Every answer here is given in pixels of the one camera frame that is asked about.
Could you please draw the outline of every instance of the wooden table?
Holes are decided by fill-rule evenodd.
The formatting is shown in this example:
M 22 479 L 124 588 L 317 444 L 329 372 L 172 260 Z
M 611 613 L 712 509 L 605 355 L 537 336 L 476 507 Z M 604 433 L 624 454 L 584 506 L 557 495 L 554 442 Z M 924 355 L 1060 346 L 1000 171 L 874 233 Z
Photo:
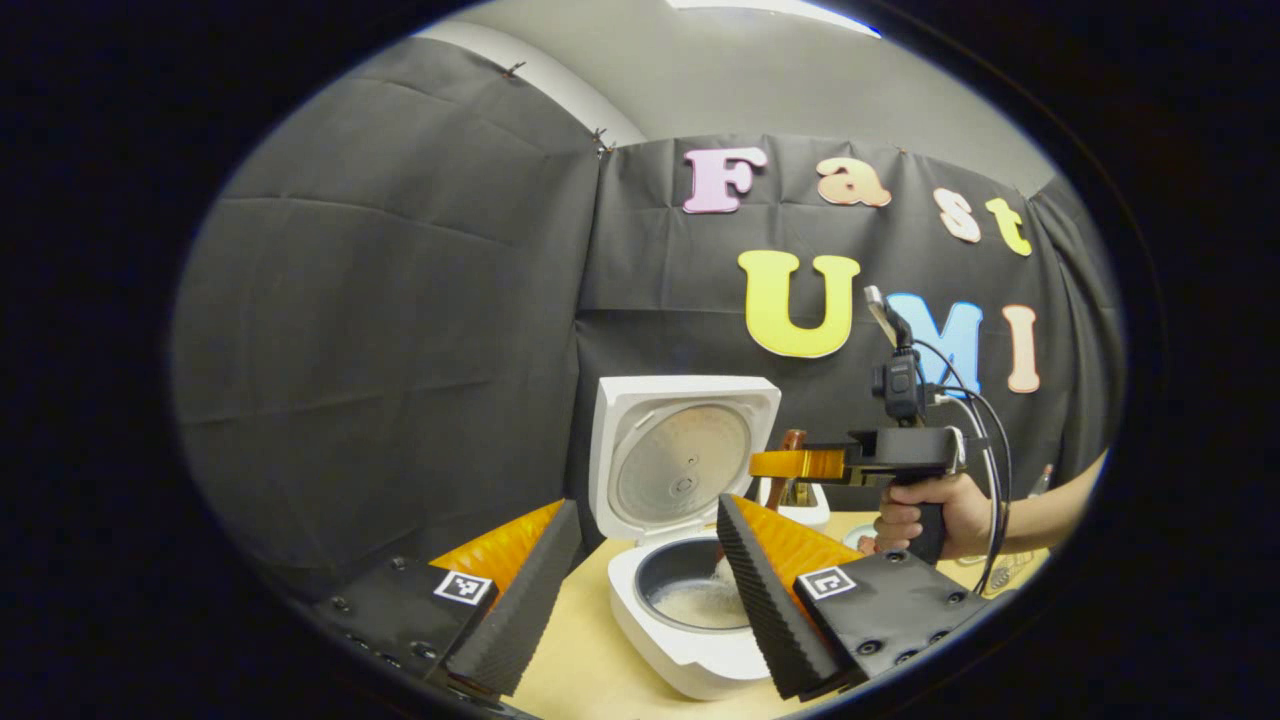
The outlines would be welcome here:
M 826 534 L 844 539 L 849 530 L 870 524 L 877 515 L 832 512 Z M 504 697 L 506 702 L 545 720 L 753 720 L 780 717 L 835 696 L 806 703 L 796 698 L 783 701 L 769 679 L 717 701 L 691 700 L 676 692 L 640 657 L 609 609 L 609 560 L 631 547 L 607 539 L 566 578 L 538 651 L 516 694 Z M 1018 573 L 998 592 L 1025 583 L 1047 556 L 1043 550 L 1018 556 Z M 938 570 L 961 585 L 973 587 L 982 575 L 982 564 L 945 560 L 938 562 Z

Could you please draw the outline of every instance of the screw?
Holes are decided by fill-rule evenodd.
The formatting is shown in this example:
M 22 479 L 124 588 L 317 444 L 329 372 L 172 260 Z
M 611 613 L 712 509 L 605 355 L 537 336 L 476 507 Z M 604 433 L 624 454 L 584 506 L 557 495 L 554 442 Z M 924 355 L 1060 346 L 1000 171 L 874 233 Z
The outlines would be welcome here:
M 410 651 L 421 657 L 422 660 L 435 660 L 435 648 L 424 642 L 411 642 L 408 643 Z

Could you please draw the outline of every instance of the blue letter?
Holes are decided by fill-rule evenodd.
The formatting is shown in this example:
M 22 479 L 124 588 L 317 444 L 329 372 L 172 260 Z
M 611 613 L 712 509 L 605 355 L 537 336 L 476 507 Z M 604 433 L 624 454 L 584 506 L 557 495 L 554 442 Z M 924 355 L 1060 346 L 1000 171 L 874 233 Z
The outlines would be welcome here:
M 956 372 L 964 380 L 965 387 L 974 392 L 982 392 L 978 382 L 978 325 L 982 324 L 982 309 L 972 302 L 956 302 L 947 315 L 947 324 L 938 334 L 938 325 L 933 322 L 924 300 L 918 295 L 897 292 L 884 299 L 893 310 L 911 325 L 911 334 L 916 340 L 932 345 L 941 350 L 947 360 L 955 365 Z M 920 366 L 924 370 L 924 379 L 936 383 L 942 380 L 947 366 L 937 355 L 927 347 L 916 346 L 920 351 Z M 955 375 L 947 378 L 948 386 L 957 386 Z M 963 392 L 947 391 L 956 397 L 964 397 Z

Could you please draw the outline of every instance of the black fabric curtain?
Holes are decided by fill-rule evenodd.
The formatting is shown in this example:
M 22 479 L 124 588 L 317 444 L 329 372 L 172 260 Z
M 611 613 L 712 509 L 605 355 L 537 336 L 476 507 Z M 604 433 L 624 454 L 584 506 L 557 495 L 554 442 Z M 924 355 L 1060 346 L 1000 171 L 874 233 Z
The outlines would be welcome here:
M 762 149 L 730 214 L 690 215 L 691 149 Z M 869 163 L 892 201 L 832 205 L 827 158 Z M 952 237 L 938 187 L 973 206 Z M 1006 246 L 1001 197 L 1033 247 Z M 1098 231 L 1062 183 L 1033 199 L 896 147 L 783 136 L 663 140 L 598 152 L 536 88 L 460 47 L 398 44 L 278 127 L 196 240 L 175 309 L 174 407 L 191 468 L 232 537 L 321 593 L 390 552 L 430 557 L 564 495 L 586 502 L 595 386 L 614 374 L 763 375 L 774 427 L 814 442 L 887 418 L 870 369 L 888 342 L 861 290 L 913 293 L 942 331 L 982 310 L 978 378 L 1014 447 L 1015 495 L 1106 446 L 1121 333 Z M 748 250 L 795 255 L 791 319 L 824 316 L 818 255 L 856 260 L 854 324 L 820 359 L 750 337 Z M 1041 387 L 1006 387 L 1009 304 L 1032 307 Z M 966 427 L 952 409 L 933 421 Z M 874 493 L 833 489 L 837 507 Z

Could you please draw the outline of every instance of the hand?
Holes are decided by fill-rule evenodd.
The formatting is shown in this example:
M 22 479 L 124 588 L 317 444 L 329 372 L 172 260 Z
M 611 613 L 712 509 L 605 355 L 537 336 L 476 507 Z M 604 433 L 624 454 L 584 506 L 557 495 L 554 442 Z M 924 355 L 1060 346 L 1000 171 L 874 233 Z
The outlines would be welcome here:
M 942 559 L 986 555 L 991 538 L 991 501 L 965 473 L 922 480 L 913 486 L 890 486 L 881 493 L 881 516 L 876 519 L 876 547 L 905 550 L 908 541 L 923 532 L 919 502 L 942 505 L 947 534 Z

